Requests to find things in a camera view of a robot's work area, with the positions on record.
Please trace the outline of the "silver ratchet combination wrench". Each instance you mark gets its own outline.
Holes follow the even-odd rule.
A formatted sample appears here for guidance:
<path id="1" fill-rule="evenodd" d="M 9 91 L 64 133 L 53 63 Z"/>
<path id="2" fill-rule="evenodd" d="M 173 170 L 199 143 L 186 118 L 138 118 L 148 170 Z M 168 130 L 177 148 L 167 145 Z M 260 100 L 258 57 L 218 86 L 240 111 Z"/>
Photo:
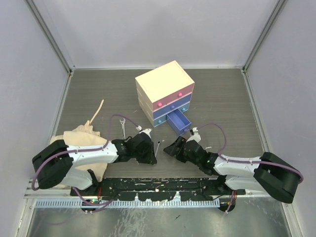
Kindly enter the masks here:
<path id="1" fill-rule="evenodd" d="M 156 158 L 157 158 L 157 156 L 158 156 L 158 151 L 159 151 L 160 144 L 161 144 L 161 141 L 158 141 L 158 142 L 157 142 L 157 145 L 156 145 L 156 150 L 155 150 L 155 157 L 156 157 Z"/>

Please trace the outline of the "small purple drawer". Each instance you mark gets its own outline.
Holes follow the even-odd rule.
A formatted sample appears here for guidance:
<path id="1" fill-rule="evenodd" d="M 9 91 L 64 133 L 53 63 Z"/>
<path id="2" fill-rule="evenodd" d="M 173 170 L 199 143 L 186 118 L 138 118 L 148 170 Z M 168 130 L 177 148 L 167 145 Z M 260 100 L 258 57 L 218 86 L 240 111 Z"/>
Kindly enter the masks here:
<path id="1" fill-rule="evenodd" d="M 170 127 L 175 131 L 177 136 L 180 136 L 190 130 L 191 122 L 182 113 L 180 109 L 176 109 L 166 115 L 166 121 Z"/>

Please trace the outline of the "light blue drawer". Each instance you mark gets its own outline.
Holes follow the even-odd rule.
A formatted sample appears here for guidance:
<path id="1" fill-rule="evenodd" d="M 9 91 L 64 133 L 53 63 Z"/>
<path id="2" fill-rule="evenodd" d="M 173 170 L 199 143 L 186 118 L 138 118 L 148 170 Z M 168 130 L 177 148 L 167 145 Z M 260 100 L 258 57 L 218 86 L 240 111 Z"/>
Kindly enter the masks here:
<path id="1" fill-rule="evenodd" d="M 157 127 L 157 126 L 163 124 L 164 122 L 166 122 L 166 115 L 161 116 L 161 117 L 155 119 L 155 120 L 154 120 L 154 127 Z"/>
<path id="2" fill-rule="evenodd" d="M 189 109 L 189 107 L 190 107 L 190 103 L 187 103 L 187 104 L 185 104 L 185 105 L 179 107 L 178 109 L 179 109 L 179 111 L 181 111 L 182 113 L 184 113 L 184 112 L 186 112 L 186 111 Z"/>

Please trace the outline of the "silver end wrench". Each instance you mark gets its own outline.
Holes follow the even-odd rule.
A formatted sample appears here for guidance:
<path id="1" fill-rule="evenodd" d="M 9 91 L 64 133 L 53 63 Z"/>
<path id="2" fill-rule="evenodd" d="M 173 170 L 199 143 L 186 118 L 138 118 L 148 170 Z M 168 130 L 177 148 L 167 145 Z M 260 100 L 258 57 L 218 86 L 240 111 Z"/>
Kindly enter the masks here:
<path id="1" fill-rule="evenodd" d="M 126 122 L 126 120 L 125 120 L 125 118 L 122 118 L 119 121 L 121 123 L 122 138 L 123 138 L 123 140 L 125 140 L 126 139 L 126 133 L 125 133 L 125 122 Z"/>

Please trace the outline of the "wide purple drawer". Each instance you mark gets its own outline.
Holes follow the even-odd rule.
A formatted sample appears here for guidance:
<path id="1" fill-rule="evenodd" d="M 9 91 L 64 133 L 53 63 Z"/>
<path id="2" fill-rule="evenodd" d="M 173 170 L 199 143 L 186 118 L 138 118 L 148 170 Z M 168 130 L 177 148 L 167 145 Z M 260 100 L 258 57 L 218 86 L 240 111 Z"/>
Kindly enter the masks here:
<path id="1" fill-rule="evenodd" d="M 189 94 L 179 100 L 174 101 L 171 104 L 168 104 L 156 111 L 153 112 L 153 119 L 157 119 L 165 114 L 172 112 L 173 110 L 180 108 L 181 106 L 190 102 L 192 94 Z"/>

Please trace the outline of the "large pink drawer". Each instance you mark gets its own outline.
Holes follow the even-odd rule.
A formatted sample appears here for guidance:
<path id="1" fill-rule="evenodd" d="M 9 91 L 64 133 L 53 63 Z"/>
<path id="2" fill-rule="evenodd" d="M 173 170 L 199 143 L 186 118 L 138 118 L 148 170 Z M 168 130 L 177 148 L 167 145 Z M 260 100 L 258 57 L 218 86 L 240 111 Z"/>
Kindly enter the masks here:
<path id="1" fill-rule="evenodd" d="M 178 100 L 178 99 L 180 99 L 180 98 L 192 93 L 193 89 L 194 89 L 194 85 L 195 84 L 192 83 L 192 84 L 190 84 L 190 85 L 188 85 L 188 86 L 186 86 L 184 88 L 181 88 L 181 89 L 177 90 L 176 92 L 171 93 L 169 95 L 169 97 L 168 97 L 168 100 L 169 101 Z"/>

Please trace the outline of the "cream drawer cabinet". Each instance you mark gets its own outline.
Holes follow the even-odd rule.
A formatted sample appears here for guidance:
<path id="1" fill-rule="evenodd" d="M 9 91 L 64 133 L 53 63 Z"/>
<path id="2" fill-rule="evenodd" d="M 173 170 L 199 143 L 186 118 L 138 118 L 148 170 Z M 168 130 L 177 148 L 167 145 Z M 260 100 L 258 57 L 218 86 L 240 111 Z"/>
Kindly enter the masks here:
<path id="1" fill-rule="evenodd" d="M 171 93 L 195 82 L 174 60 L 137 76 L 135 83 L 139 105 L 152 126 L 154 126 L 153 102 L 166 100 L 168 104 L 171 104 L 176 101 L 168 100 Z"/>

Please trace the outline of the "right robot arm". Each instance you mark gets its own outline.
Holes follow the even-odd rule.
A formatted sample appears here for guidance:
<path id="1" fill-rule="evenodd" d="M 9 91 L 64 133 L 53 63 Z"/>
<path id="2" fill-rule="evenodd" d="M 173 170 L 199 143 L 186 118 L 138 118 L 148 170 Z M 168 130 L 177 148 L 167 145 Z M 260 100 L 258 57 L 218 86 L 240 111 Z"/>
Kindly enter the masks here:
<path id="1" fill-rule="evenodd" d="M 292 203 L 302 174 L 270 152 L 254 158 L 235 158 L 206 151 L 196 140 L 179 136 L 164 152 L 180 162 L 190 162 L 207 175 L 217 175 L 217 190 L 266 192 L 283 203 Z"/>

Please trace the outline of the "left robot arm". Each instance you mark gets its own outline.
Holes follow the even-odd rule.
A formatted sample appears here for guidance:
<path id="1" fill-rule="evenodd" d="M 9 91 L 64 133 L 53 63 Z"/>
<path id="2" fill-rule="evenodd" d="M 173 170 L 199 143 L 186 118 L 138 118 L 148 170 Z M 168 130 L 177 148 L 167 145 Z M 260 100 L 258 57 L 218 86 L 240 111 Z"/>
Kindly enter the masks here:
<path id="1" fill-rule="evenodd" d="M 63 184 L 92 196 L 99 190 L 96 176 L 91 169 L 79 170 L 79 166 L 127 162 L 132 158 L 138 163 L 157 163 L 154 143 L 149 134 L 142 131 L 134 137 L 115 139 L 102 146 L 72 146 L 57 140 L 33 157 L 35 176 L 32 190 L 44 190 Z"/>

